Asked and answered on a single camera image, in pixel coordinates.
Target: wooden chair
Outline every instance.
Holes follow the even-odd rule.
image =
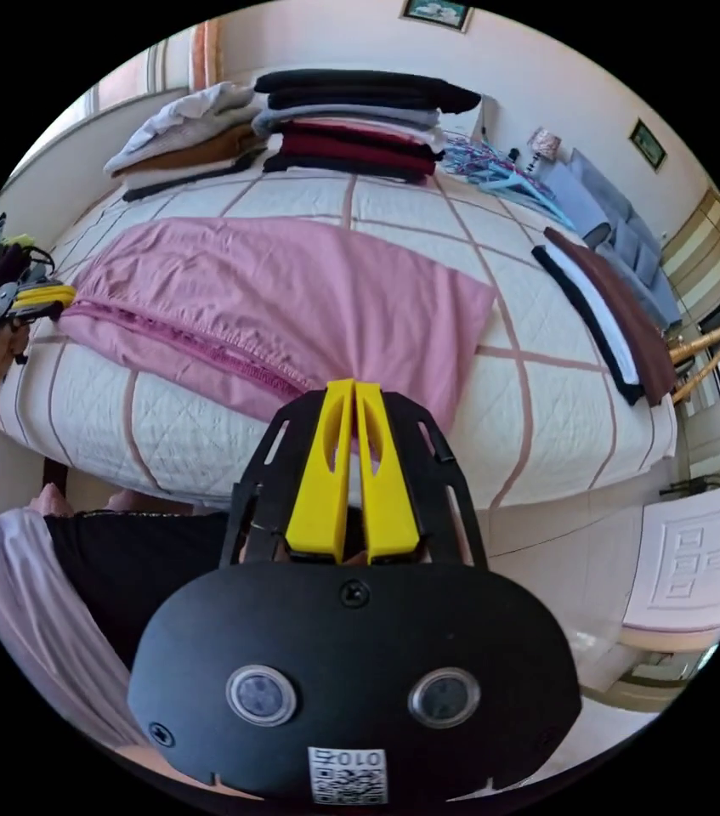
[[[714,343],[720,342],[720,327],[709,331],[703,337],[698,337],[690,343],[683,343],[681,338],[677,339],[677,344],[669,349],[669,354],[672,357],[672,363],[678,371],[683,369],[683,364],[691,357],[697,355],[703,349],[707,349]],[[678,402],[684,400],[696,387],[701,383],[715,368],[719,365],[720,349],[716,354],[697,371],[684,385],[680,386],[672,394],[672,402],[676,405]]]

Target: picture frame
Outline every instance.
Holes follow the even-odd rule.
[[[400,19],[430,23],[464,34],[470,25],[473,11],[473,6],[465,3],[448,3],[447,0],[405,0]]]
[[[642,119],[638,119],[638,123],[634,126],[629,139],[638,149],[640,155],[649,163],[652,170],[658,173],[666,158],[668,158],[668,154]]]

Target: white door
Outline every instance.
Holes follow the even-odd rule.
[[[720,627],[720,488],[643,509],[623,625],[657,632]]]

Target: bed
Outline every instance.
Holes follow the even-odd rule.
[[[559,226],[441,172],[413,187],[320,170],[262,174],[258,164],[130,204],[119,190],[57,241],[58,277],[73,281],[88,258],[133,224],[222,215],[342,225],[496,285],[449,433],[477,508],[563,498],[674,455],[671,401],[655,408],[624,401],[580,316],[530,254],[544,243],[546,226]],[[2,386],[0,430],[114,485],[214,506],[266,427],[111,363],[47,320],[34,326],[29,355]]]

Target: table lamp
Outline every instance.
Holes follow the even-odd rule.
[[[561,139],[554,133],[550,133],[545,127],[539,127],[530,136],[527,145],[532,150],[532,161],[527,165],[526,172],[527,175],[531,175],[539,159],[555,161],[558,156],[558,148],[561,146]]]

